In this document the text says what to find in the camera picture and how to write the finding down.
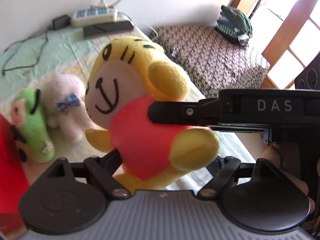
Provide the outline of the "person's hand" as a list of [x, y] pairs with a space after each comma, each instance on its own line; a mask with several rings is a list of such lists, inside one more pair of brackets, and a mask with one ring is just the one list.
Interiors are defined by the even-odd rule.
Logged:
[[296, 187], [300, 189], [300, 191], [302, 191], [306, 196], [308, 195], [309, 188], [304, 181], [282, 170], [282, 168], [280, 167], [280, 155], [276, 151], [276, 148], [273, 145], [269, 146], [263, 152], [262, 158], [270, 161], [276, 168], [278, 168], [281, 172], [283, 172], [283, 174], [285, 174], [285, 176], [287, 176], [287, 178], [289, 178], [289, 180], [291, 180], [296, 185]]

